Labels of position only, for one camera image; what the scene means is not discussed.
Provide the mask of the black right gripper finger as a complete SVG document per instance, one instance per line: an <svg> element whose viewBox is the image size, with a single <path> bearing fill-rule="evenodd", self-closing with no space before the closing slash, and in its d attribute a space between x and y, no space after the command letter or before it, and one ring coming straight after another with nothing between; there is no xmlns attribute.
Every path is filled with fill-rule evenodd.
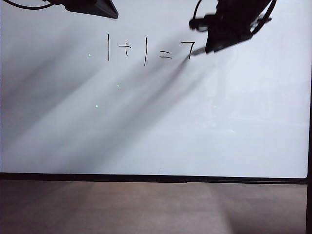
<svg viewBox="0 0 312 234"><path fill-rule="evenodd" d="M244 41L250 40L253 36L251 34L236 35L230 32L221 33L219 31L209 31L206 42L206 53L218 52L228 47L240 44Z"/></svg>

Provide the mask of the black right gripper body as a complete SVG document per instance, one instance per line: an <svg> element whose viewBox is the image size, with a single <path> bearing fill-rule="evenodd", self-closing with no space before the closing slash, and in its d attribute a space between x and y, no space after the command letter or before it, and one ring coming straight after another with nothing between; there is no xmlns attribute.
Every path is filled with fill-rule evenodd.
<svg viewBox="0 0 312 234"><path fill-rule="evenodd" d="M207 29L258 32L272 20L275 5L275 0L219 0L215 14L207 15Z"/></svg>

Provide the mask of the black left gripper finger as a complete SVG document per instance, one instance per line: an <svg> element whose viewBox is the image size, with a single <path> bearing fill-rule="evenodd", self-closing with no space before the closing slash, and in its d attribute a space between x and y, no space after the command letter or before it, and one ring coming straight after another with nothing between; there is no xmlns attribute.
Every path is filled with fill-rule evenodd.
<svg viewBox="0 0 312 234"><path fill-rule="evenodd" d="M102 17L117 19L118 11L111 0L97 0L98 15Z"/></svg>
<svg viewBox="0 0 312 234"><path fill-rule="evenodd" d="M71 12L99 16L96 2L97 0L66 0L64 6Z"/></svg>

